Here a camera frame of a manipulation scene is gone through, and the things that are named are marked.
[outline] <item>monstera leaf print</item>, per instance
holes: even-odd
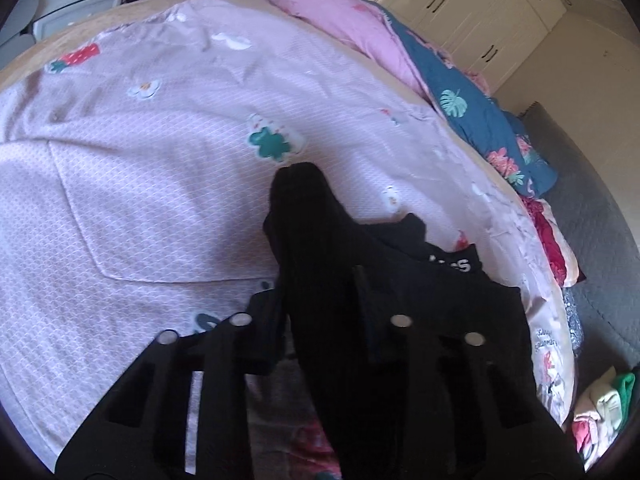
[[[457,92],[445,90],[440,96],[440,106],[448,116],[462,117],[466,112],[466,101]]]

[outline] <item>pink blanket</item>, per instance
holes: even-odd
[[[423,99],[430,99],[426,83],[400,39],[386,26],[383,13],[363,0],[269,0],[281,10],[326,32],[344,45],[361,52],[396,76]],[[445,64],[451,56],[434,44],[424,42]],[[464,72],[486,95],[490,90],[484,77]]]

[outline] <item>pile of clothes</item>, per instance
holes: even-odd
[[[625,427],[629,409],[640,400],[640,386],[635,386],[640,367],[616,374],[611,367],[578,398],[572,432],[576,449],[588,471],[606,452]]]

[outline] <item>wall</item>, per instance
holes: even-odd
[[[568,12],[496,97],[516,113],[544,105],[607,184],[640,246],[640,49]]]

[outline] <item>silver screw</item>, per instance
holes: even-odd
[[[240,314],[234,314],[229,320],[229,323],[231,323],[233,326],[247,326],[252,322],[252,320],[253,319],[251,316],[249,316],[249,314],[241,312]]]
[[[465,342],[471,346],[482,346],[486,339],[478,332],[469,332],[465,335]]]
[[[391,324],[393,326],[397,326],[398,328],[408,328],[414,322],[409,316],[405,316],[404,314],[396,314],[395,316],[391,316]]]
[[[175,330],[162,330],[162,332],[158,334],[158,337],[156,337],[156,341],[161,345],[170,345],[178,341],[178,337],[178,333]]]

